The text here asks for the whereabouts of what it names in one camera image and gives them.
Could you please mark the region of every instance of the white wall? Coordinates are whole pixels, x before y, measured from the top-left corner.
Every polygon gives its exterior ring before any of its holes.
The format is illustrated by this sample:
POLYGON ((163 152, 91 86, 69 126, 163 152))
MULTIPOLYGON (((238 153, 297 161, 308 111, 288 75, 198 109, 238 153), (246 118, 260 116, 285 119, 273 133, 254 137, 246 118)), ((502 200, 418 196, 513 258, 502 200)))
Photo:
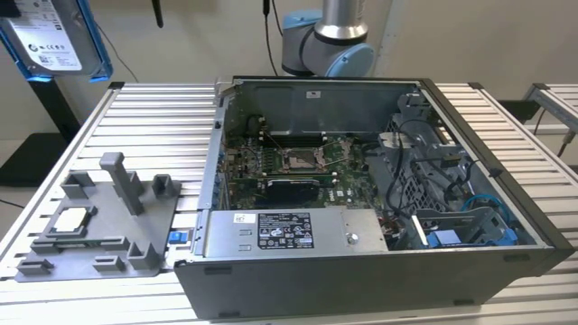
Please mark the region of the white wall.
POLYGON ((537 82, 578 82, 578 1, 396 2, 404 12, 385 76, 477 81, 500 99, 520 99, 537 82))

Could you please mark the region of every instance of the metal frame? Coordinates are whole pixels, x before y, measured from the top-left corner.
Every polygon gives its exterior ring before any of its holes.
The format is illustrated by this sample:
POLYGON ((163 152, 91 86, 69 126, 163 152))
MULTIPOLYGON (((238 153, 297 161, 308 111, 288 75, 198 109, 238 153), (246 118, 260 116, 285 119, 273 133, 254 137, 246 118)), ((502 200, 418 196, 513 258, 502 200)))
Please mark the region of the metal frame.
POLYGON ((535 100, 556 118, 578 132, 578 85, 536 83, 525 100, 535 100))
MULTIPOLYGON (((178 142, 175 137, 194 134, 194 124, 201 122, 195 122, 193 116, 185 115, 191 114, 193 111, 191 106, 187 107, 183 103, 190 101, 183 97, 171 100, 169 94, 177 94, 178 98, 187 95, 187 89, 193 87, 198 86, 129 84, 123 89, 123 94, 154 94, 157 90, 157 94, 163 91, 167 96, 165 101, 159 100, 161 105, 149 106, 149 108, 127 107, 125 111, 115 107, 107 112, 122 91, 110 90, 106 93, 15 226, 0 242, 3 255, 9 251, 15 254, 26 253, 29 243, 34 239, 27 237, 27 233, 34 233, 37 229, 43 227, 45 218, 39 218, 39 216, 50 213, 55 208, 51 199, 58 199, 62 195, 53 189, 53 186, 58 184, 59 176, 66 174, 73 164, 91 158, 102 150, 99 146, 87 145, 93 135, 117 136, 117 140, 121 140, 119 137, 129 138, 137 134, 143 134, 137 133, 137 131, 143 132, 143 127, 126 125, 114 129, 111 123, 118 121, 109 120, 103 123, 103 118, 115 116, 122 118, 123 116, 130 119, 130 114, 138 113, 141 116, 131 119, 143 121, 142 114, 149 110, 150 116, 157 114, 157 118, 150 117, 149 120, 151 123, 151 120, 157 120, 158 124, 149 124, 147 133, 163 137, 165 143, 167 143, 167 136, 173 137, 174 142, 178 142)), ((561 167, 563 163, 559 158, 551 158, 553 153, 543 148, 536 137, 523 131, 524 127, 512 121, 509 113, 498 104, 493 103, 492 97, 485 91, 473 89, 468 84, 438 84, 438 87, 470 123, 480 138, 498 156, 502 165, 509 169, 524 190, 537 202, 548 218, 563 231, 572 245, 578 247, 578 186, 576 176, 571 175, 561 167), (519 148, 515 148, 508 144, 513 139, 525 141, 528 144, 524 145, 524 148, 520 148, 520 145, 517 145, 519 148), (549 167, 549 172, 543 170, 545 164, 549 167)), ((179 168, 191 162, 183 157, 177 160, 171 158, 187 155, 193 157, 191 147, 193 145, 186 144, 174 146, 155 144, 147 147, 150 151, 158 150, 158 153, 165 156, 163 162, 170 166, 167 172, 189 183, 183 190, 185 197, 181 199, 181 212, 177 214, 173 225, 175 229, 191 229, 197 219, 194 211, 199 189, 194 187, 195 182, 191 181, 191 176, 185 175, 179 168)), ((133 152, 133 155, 139 154, 139 148, 127 146, 126 150, 133 152)), ((145 164, 157 164, 155 160, 145 160, 145 164)), ((187 248, 178 248, 170 247, 167 253, 170 259, 190 255, 187 248)), ((10 279, 10 269, 17 266, 14 263, 18 261, 19 258, 3 257, 0 262, 0 320, 9 324, 19 322, 26 324, 34 322, 78 323, 79 317, 90 320, 93 324, 169 324, 198 321, 175 274, 169 269, 167 273, 154 278, 19 284, 10 279)), ((578 253, 575 253, 545 276, 515 281, 482 306, 262 320, 242 324, 539 325, 576 324, 577 322, 578 253)))

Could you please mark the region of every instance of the metal rail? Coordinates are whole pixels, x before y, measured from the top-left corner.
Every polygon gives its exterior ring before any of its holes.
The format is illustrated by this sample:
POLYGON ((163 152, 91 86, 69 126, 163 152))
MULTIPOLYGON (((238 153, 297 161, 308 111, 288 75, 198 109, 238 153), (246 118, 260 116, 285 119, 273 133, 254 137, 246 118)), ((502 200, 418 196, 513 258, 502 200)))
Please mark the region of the metal rail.
POLYGON ((578 85, 537 83, 531 87, 525 100, 540 103, 569 129, 578 132, 578 85))
MULTIPOLYGON (((529 134, 484 90, 441 84, 446 97, 492 145, 529 195, 578 246, 578 182, 560 159, 529 134)), ((30 252, 63 197, 58 184, 70 170, 109 180, 97 159, 123 151, 127 169, 142 179, 169 173, 185 182, 173 227, 191 229, 203 178, 214 106, 213 85, 127 84, 110 91, 55 170, 0 243, 0 324, 174 324, 195 322, 173 260, 189 245, 170 245, 163 273, 154 278, 18 283, 15 266, 30 252)), ((346 316, 294 318, 244 324, 576 324, 578 322, 578 253, 545 276, 524 278, 477 307, 453 307, 346 316)))

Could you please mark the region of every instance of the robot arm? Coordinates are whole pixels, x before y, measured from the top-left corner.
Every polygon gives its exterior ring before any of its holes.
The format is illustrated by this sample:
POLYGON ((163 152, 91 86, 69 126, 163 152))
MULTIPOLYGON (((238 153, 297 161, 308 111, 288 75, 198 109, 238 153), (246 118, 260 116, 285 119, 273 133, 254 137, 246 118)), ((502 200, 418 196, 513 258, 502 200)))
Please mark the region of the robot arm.
POLYGON ((364 77, 374 49, 365 43, 365 0, 324 0, 321 10, 284 18, 284 70, 296 76, 364 77))

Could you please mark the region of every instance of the gray cable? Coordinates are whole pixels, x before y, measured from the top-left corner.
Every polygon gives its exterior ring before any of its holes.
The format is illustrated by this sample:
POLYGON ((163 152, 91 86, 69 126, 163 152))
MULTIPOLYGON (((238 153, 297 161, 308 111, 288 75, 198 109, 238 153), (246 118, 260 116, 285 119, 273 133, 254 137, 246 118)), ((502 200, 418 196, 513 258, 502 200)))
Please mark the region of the gray cable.
POLYGON ((117 51, 117 48, 115 48, 115 45, 113 44, 111 39, 109 38, 107 33, 103 31, 103 29, 102 29, 99 23, 97 23, 97 27, 99 28, 102 35, 103 35, 105 38, 107 39, 109 44, 111 44, 111 47, 113 47, 113 50, 114 50, 114 52, 115 52, 117 58, 119 59, 119 61, 121 61, 121 63, 123 64, 123 66, 127 68, 129 72, 131 73, 133 77, 135 78, 135 81, 137 81, 138 83, 141 83, 139 78, 137 78, 135 73, 134 73, 133 70, 129 68, 129 65, 125 63, 123 59, 121 58, 119 52, 117 51))

